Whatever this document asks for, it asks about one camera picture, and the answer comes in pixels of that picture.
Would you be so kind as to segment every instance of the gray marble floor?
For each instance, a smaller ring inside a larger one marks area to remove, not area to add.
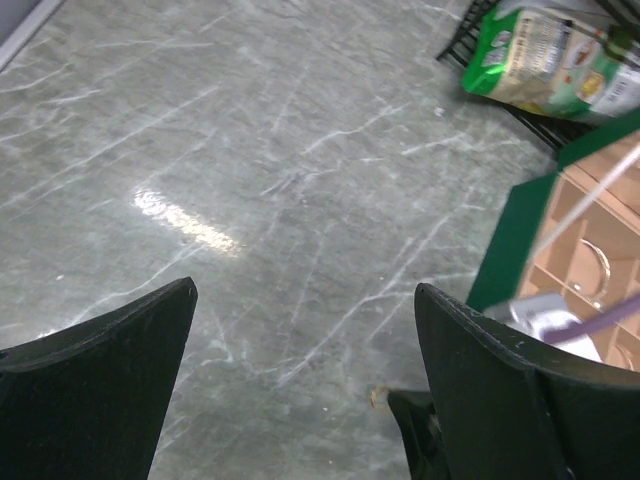
[[[549,159],[434,61],[463,7],[69,0],[0,75],[0,348],[189,275],[152,480],[408,478],[368,392]]]

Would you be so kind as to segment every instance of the gray wall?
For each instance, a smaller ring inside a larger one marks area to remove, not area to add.
[[[38,3],[40,0],[0,0],[0,44]]]

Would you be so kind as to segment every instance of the cardboard divider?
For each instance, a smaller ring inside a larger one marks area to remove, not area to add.
[[[569,306],[569,310],[573,312],[583,322],[589,321],[592,317],[597,315],[598,310],[582,296],[574,293],[572,290],[565,289],[562,292],[562,296]],[[617,326],[611,326],[600,330],[594,334],[591,334],[591,340],[593,340],[600,358],[607,358],[609,351],[611,350],[611,344],[614,341],[614,335],[616,333]]]
[[[549,208],[549,218],[559,222],[584,197],[584,191],[573,182],[563,178],[554,189],[556,201]]]
[[[549,254],[545,269],[559,278],[565,285],[568,285],[571,280],[572,270],[580,268],[583,264],[584,259],[582,256],[584,252],[582,252],[582,249],[584,246],[580,244],[580,240],[584,238],[586,230],[586,220],[578,220],[570,225],[547,249]]]
[[[556,225],[558,225],[558,222],[556,220],[554,220],[553,218],[547,218],[542,223],[540,236],[544,236],[547,233],[551,232],[551,230],[553,230],[556,227]],[[538,256],[538,258],[536,258],[536,265],[548,265],[549,255],[551,255],[551,249],[550,248],[544,249]]]
[[[564,288],[562,281],[539,265],[534,265],[522,282],[520,296],[538,293],[560,292]]]
[[[618,327],[615,342],[613,342],[606,360],[607,363],[615,367],[640,371],[638,337],[629,332],[624,325]]]
[[[635,276],[640,259],[626,258],[611,260],[611,279],[609,289],[603,298],[603,305],[615,305],[635,293]]]
[[[566,215],[570,208],[597,183],[578,165],[567,170],[565,188],[569,194],[565,202],[559,201],[557,212]],[[588,222],[585,239],[605,251],[610,260],[617,258],[640,258],[640,217],[621,203],[616,197],[604,192],[581,216]]]
[[[636,260],[633,265],[633,270],[631,272],[631,281],[627,285],[627,295],[626,298],[631,297],[640,293],[640,259]],[[638,336],[638,342],[640,342],[640,313],[632,316],[631,318],[627,318],[622,322],[622,325],[625,328]]]
[[[580,168],[596,181],[600,181],[639,142],[640,131],[636,131],[616,144],[585,158],[580,162]],[[640,195],[638,194],[640,191],[640,162],[631,167],[623,177],[609,187],[609,191],[637,215],[640,215]]]

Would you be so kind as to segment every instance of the white plastic item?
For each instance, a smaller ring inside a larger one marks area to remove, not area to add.
[[[580,323],[578,317],[565,310],[551,310],[536,315],[527,321],[512,322],[509,327],[524,333],[536,340],[542,341],[544,332],[548,330],[559,330],[571,326],[574,323]],[[576,337],[568,342],[557,343],[553,347],[564,350],[565,352],[578,355],[579,357],[602,363],[602,359],[596,350],[596,346],[588,335]]]

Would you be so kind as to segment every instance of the plastic bag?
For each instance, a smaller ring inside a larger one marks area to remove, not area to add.
[[[640,44],[588,0],[507,0],[483,20],[464,89],[601,124],[640,106]]]

